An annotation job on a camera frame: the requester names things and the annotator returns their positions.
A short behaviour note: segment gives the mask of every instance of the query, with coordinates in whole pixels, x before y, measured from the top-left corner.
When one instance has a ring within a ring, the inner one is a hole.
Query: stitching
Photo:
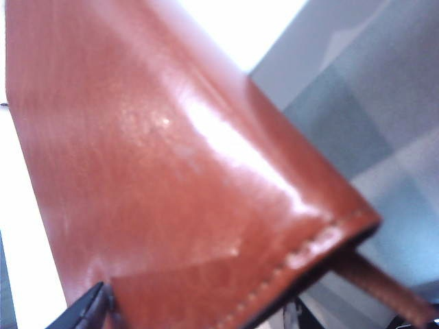
[[[222,329],[222,328],[224,328],[225,324],[233,321],[233,319],[236,318],[236,316],[238,314],[244,312],[245,309],[253,301],[255,301],[257,299],[260,292],[267,289],[273,283],[273,281],[277,277],[279,277],[288,268],[287,259],[289,259],[291,257],[295,257],[295,256],[299,255],[300,253],[304,252],[310,243],[317,242],[319,240],[319,238],[321,236],[325,236],[325,234],[329,230],[332,230],[333,228],[340,226],[345,221],[348,221],[354,217],[360,216],[360,215],[364,214],[365,212],[368,212],[368,211],[364,208],[360,208],[360,209],[357,209],[357,210],[351,212],[349,215],[340,217],[339,219],[332,219],[324,228],[322,228],[319,232],[317,232],[312,238],[304,241],[302,243],[302,245],[300,247],[298,247],[297,249],[288,252],[284,257],[283,262],[279,263],[278,265],[276,265],[273,268],[273,270],[270,273],[269,278],[262,280],[262,282],[260,282],[255,289],[253,289],[251,292],[249,292],[243,300],[238,302],[238,304],[235,306],[235,308],[231,312],[229,312],[226,316],[224,316],[222,319],[217,321],[216,324],[214,324],[213,327],[210,327],[209,329]]]

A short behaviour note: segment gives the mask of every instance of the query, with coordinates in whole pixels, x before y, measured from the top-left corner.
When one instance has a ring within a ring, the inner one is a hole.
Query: folded leather
[[[175,3],[13,0],[6,28],[68,303],[104,281],[129,328],[242,327],[378,224]]]

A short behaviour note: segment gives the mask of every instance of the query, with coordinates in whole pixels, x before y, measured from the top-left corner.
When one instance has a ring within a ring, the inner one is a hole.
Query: leather strap
[[[356,252],[336,258],[335,272],[395,310],[417,328],[438,318],[438,312],[424,299],[402,287]]]

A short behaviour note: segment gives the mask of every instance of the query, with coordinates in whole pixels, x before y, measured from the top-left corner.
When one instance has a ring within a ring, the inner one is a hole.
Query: gray surface
[[[251,73],[252,79],[284,109],[388,3],[308,0]]]
[[[0,329],[16,329],[14,305],[9,285],[8,268],[0,235]]]
[[[394,1],[287,107],[385,219],[364,253],[409,286],[439,278],[439,1]]]

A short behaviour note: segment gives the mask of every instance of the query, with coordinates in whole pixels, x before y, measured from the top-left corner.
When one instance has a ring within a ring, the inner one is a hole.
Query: brown leather wallet
[[[251,327],[334,269],[422,326],[352,251],[363,198],[163,0],[6,4],[7,93],[68,303],[107,328]]]

